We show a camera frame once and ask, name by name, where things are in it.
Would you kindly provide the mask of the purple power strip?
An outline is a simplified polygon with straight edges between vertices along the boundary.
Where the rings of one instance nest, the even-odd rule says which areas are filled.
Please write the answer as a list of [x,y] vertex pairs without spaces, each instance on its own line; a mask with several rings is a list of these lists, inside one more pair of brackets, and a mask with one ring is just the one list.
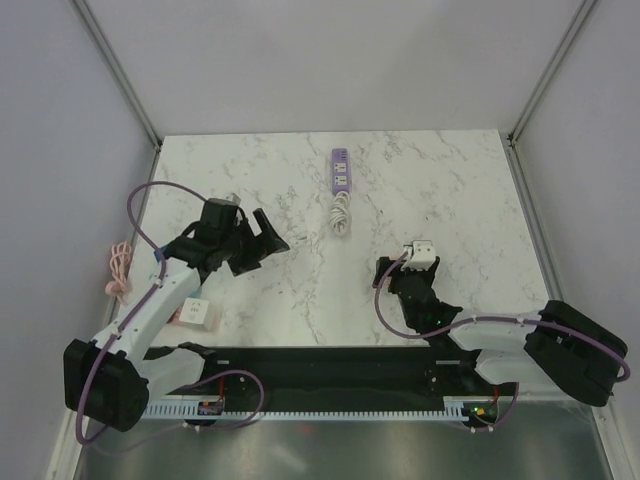
[[352,175],[350,157],[346,148],[334,148],[331,152],[330,181],[334,196],[339,193],[350,193]]

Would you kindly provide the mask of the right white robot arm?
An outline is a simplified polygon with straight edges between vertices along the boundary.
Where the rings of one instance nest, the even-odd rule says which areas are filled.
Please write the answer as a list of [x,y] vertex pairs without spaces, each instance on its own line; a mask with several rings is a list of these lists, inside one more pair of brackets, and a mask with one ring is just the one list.
[[399,301],[407,329],[380,321],[392,334],[472,354],[457,371],[465,391],[477,394],[504,383],[543,385],[603,407],[614,386],[630,378],[626,343],[570,304],[549,300],[521,314],[454,306],[440,300],[433,288],[439,263],[434,259],[427,268],[415,269],[405,255],[381,257],[372,287]]

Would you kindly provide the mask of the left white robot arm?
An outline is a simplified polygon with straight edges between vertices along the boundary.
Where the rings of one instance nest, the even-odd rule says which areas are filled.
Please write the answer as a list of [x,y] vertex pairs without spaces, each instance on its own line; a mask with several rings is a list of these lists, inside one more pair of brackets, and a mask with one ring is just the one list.
[[264,211],[253,215],[258,233],[239,205],[207,200],[199,220],[162,249],[160,271],[148,291],[91,340],[67,346],[63,372],[69,409],[126,432],[150,402],[166,394],[186,385],[198,393],[216,388],[218,367],[194,347],[175,347],[154,360],[145,355],[175,311],[222,265],[238,276],[288,251]]

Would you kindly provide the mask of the white cube socket adapter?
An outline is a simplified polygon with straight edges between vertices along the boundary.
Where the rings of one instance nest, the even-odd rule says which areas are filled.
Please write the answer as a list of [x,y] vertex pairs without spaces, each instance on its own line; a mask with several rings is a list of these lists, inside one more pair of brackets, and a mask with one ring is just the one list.
[[187,298],[178,321],[186,328],[208,331],[211,327],[210,302],[199,298]]

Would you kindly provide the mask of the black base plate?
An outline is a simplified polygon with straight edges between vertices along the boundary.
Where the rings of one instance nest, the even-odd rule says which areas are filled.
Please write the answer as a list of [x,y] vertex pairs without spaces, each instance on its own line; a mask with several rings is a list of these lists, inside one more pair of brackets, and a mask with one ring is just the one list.
[[179,393],[224,397],[232,410],[435,410],[447,397],[506,397],[514,383],[477,376],[471,353],[426,345],[202,347],[199,386]]

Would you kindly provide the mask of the left aluminium frame post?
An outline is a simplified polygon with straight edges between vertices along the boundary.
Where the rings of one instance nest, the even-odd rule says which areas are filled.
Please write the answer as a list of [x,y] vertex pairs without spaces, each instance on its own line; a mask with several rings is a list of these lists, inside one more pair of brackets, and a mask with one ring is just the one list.
[[118,59],[106,33],[100,25],[98,18],[93,12],[90,3],[85,0],[70,0],[69,4],[76,13],[82,27],[89,35],[96,51],[123,96],[125,103],[134,115],[138,125],[152,145],[152,148],[156,152],[159,152],[162,147],[162,139],[157,129],[153,126],[146,109]]

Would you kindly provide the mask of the aluminium frame post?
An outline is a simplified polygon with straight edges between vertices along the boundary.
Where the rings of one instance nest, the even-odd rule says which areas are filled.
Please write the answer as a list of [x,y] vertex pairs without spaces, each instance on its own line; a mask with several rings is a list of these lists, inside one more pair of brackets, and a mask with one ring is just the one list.
[[582,0],[579,3],[578,8],[554,48],[551,57],[536,81],[531,94],[528,96],[524,107],[520,111],[514,126],[505,136],[511,148],[514,148],[518,143],[518,140],[521,138],[525,128],[536,112],[538,105],[544,99],[548,89],[551,87],[555,77],[560,72],[572,48],[578,41],[579,36],[599,4],[600,1],[598,0]]
[[134,115],[138,125],[152,145],[152,148],[156,152],[159,152],[162,147],[162,139],[157,129],[153,126],[146,109],[118,59],[106,33],[100,25],[98,18],[93,12],[90,3],[85,0],[70,0],[69,4],[76,13],[82,27],[89,35],[96,51],[123,96],[125,103]]

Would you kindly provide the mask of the right aluminium frame post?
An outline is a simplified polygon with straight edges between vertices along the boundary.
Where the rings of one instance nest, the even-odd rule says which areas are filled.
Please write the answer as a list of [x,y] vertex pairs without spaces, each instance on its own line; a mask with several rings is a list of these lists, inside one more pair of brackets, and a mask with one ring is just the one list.
[[514,126],[505,136],[511,148],[514,148],[518,143],[518,140],[521,138],[525,128],[536,112],[538,105],[544,99],[548,89],[551,87],[555,77],[560,72],[572,48],[578,41],[579,36],[599,4],[600,1],[598,0],[582,0],[579,3],[578,8],[554,48],[551,57],[536,81],[531,94],[528,96],[524,107],[520,111]]

